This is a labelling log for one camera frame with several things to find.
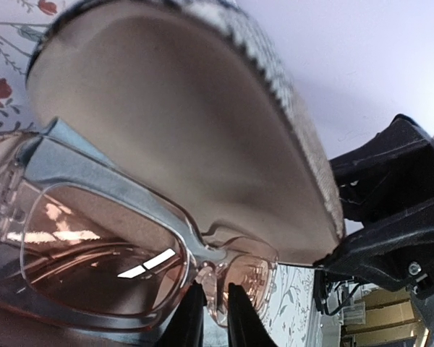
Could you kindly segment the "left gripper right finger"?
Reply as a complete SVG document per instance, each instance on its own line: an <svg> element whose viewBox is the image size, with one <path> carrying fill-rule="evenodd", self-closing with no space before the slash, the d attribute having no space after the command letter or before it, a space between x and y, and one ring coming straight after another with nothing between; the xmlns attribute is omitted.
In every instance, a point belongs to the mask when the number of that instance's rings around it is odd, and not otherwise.
<svg viewBox="0 0 434 347"><path fill-rule="evenodd" d="M234 283L229 284L227 330L229 346L277 347L264 328L246 291Z"/></svg>

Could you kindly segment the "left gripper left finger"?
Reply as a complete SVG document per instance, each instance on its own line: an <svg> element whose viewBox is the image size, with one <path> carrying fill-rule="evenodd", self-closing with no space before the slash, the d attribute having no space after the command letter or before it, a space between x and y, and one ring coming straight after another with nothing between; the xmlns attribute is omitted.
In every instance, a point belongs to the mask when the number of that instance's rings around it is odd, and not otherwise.
<svg viewBox="0 0 434 347"><path fill-rule="evenodd" d="M203 316L205 294L199 283L194 282L155 347L201 347L203 345Z"/></svg>

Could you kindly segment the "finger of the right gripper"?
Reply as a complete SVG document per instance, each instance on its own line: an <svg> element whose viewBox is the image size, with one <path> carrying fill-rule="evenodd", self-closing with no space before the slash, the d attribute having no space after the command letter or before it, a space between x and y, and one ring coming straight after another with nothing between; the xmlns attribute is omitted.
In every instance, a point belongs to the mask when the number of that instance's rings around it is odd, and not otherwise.
<svg viewBox="0 0 434 347"><path fill-rule="evenodd" d="M434 139L404 114L330 164L348 220L374 223L434 198Z"/></svg>

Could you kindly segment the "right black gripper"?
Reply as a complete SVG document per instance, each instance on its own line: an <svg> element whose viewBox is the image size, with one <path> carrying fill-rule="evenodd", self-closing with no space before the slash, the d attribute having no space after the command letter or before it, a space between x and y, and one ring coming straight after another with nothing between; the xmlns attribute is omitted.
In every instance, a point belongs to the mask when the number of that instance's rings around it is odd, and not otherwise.
<svg viewBox="0 0 434 347"><path fill-rule="evenodd" d="M322 269L314 271L312 292L321 314L338 314L365 281L388 291L416 288L419 299L433 295L434 198L353 233L313 266ZM355 287L330 309L330 295L350 283Z"/></svg>

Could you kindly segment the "clear pink frame glasses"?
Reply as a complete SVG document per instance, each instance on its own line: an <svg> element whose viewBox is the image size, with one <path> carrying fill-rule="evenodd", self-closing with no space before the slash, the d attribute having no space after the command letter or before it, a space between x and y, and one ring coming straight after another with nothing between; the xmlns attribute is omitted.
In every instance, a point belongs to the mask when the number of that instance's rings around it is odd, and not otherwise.
<svg viewBox="0 0 434 347"><path fill-rule="evenodd" d="M163 323L196 282L220 326L230 283L264 313L278 260L273 247L230 227L225 241L205 241L164 198L201 238L205 255L196 257L177 232L112 197L25 178L18 152L31 137L0 139L1 308L55 325L140 332Z"/></svg>

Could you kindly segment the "brown striped glasses case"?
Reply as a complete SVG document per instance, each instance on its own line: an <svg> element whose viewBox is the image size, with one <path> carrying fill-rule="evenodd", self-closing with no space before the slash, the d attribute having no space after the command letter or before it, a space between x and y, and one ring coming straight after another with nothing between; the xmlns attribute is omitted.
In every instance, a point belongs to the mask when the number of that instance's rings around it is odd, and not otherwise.
<svg viewBox="0 0 434 347"><path fill-rule="evenodd" d="M204 235L264 239L310 266L344 237L302 99L259 24L224 1L79 1L44 32L26 89Z"/></svg>

